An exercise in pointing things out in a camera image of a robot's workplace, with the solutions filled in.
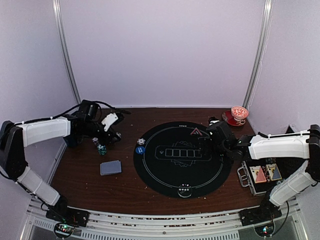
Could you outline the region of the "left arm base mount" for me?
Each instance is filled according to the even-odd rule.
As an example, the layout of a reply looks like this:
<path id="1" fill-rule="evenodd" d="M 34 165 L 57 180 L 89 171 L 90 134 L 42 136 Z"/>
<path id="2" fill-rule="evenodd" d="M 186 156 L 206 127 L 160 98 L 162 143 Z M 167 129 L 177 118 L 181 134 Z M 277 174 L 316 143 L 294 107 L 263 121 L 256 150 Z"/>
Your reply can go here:
<path id="1" fill-rule="evenodd" d="M 66 205 L 47 205 L 46 218 L 56 221 L 53 233 L 60 239 L 69 238 L 79 227 L 86 227 L 90 213 Z"/>

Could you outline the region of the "blue small blind button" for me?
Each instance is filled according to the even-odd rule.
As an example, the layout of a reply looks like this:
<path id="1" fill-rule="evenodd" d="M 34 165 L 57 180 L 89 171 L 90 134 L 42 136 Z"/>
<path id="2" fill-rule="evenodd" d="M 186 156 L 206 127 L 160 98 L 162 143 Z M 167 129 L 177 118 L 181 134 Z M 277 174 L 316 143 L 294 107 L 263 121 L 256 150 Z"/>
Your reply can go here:
<path id="1" fill-rule="evenodd" d="M 144 154 L 145 151 L 146 151 L 146 149 L 145 149 L 144 146 L 138 146 L 138 147 L 135 149 L 135 152 L 136 152 L 138 155 Z"/>

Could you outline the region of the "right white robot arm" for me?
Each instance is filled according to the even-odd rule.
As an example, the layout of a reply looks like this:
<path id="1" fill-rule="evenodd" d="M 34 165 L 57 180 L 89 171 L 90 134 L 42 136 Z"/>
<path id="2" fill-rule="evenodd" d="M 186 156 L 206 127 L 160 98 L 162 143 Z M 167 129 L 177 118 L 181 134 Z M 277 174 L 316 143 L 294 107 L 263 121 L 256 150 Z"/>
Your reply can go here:
<path id="1" fill-rule="evenodd" d="M 259 132 L 236 138 L 225 121 L 210 117 L 206 132 L 209 134 L 208 148 L 231 161 L 267 158 L 304 160 L 298 170 L 266 195 L 267 202 L 256 210 L 261 221 L 268 220 L 276 212 L 276 207 L 320 180 L 320 127 L 317 124 L 300 132 L 276 135 Z"/>

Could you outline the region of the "white blue poker chip stack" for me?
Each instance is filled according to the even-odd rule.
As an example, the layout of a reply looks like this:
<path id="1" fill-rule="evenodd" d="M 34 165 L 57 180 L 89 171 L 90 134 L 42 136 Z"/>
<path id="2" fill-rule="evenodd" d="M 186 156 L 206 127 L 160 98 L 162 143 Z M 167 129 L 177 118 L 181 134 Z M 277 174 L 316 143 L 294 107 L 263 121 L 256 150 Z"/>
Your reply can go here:
<path id="1" fill-rule="evenodd" d="M 99 139 L 97 137 L 93 137 L 92 142 L 94 143 L 95 146 L 98 146 L 100 144 Z"/>

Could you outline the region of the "single white blue poker chip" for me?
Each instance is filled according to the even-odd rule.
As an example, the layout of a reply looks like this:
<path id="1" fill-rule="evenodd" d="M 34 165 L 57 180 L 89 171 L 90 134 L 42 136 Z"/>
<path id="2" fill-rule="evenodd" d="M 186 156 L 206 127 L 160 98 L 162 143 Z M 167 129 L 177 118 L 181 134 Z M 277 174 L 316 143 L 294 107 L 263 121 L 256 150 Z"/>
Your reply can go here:
<path id="1" fill-rule="evenodd" d="M 145 143 L 146 143 L 146 140 L 145 140 L 144 138 L 139 138 L 139 139 L 137 140 L 137 144 L 140 145 L 140 146 L 145 145 Z"/>

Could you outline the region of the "clear round dealer button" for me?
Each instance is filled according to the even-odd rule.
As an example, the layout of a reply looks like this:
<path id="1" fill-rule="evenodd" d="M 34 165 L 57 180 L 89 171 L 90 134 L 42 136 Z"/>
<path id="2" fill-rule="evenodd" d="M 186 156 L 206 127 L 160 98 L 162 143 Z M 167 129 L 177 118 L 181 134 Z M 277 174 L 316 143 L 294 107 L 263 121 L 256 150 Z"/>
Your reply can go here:
<path id="1" fill-rule="evenodd" d="M 190 198 L 193 194 L 193 189 L 190 184 L 183 183 L 177 188 L 177 194 L 181 198 Z"/>

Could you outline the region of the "red black triangular all-in marker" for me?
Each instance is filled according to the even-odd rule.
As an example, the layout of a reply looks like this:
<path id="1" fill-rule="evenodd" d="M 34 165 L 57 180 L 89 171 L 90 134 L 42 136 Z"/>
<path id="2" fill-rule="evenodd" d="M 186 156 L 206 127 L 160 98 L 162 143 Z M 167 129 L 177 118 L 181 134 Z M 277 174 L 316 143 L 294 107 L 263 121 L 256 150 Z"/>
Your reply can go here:
<path id="1" fill-rule="evenodd" d="M 203 134 L 201 133 L 201 131 L 195 127 L 192 132 L 190 133 L 191 136 L 202 136 Z"/>

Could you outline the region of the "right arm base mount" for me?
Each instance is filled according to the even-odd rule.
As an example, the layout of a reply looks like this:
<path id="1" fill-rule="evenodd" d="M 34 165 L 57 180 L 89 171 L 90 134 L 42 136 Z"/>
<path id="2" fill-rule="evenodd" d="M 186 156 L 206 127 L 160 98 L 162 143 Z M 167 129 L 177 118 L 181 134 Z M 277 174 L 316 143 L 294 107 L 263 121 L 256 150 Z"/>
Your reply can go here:
<path id="1" fill-rule="evenodd" d="M 263 238 L 271 237 L 276 233 L 274 220 L 282 216 L 278 207 L 246 208 L 239 212 L 242 226 L 254 225 L 255 233 Z"/>

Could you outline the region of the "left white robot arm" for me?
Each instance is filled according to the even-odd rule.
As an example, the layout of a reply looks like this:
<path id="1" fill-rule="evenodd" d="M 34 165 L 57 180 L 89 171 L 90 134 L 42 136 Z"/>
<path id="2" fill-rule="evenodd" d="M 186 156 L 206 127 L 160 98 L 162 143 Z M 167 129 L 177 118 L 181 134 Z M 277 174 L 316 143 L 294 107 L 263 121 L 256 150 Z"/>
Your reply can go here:
<path id="1" fill-rule="evenodd" d="M 48 146 L 61 139 L 77 147 L 83 138 L 94 139 L 104 149 L 119 142 L 122 135 L 114 126 L 122 122 L 128 111 L 99 100 L 83 100 L 71 108 L 48 117 L 20 122 L 7 120 L 0 129 L 0 167 L 3 176 L 21 186 L 28 194 L 52 208 L 61 222 L 72 218 L 66 198 L 48 184 L 29 164 L 33 146 Z"/>

